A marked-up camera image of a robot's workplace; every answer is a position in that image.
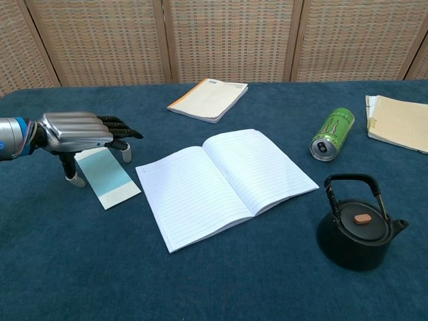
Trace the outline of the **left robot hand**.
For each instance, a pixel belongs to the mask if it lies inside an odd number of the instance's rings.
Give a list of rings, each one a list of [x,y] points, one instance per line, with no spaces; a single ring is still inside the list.
[[[125,138],[142,139],[139,131],[130,128],[116,116],[97,116],[91,112],[48,112],[35,125],[30,151],[42,148],[57,155],[66,180],[77,187],[86,183],[76,172],[76,153],[107,147],[120,150],[123,161],[132,160],[130,145]]]

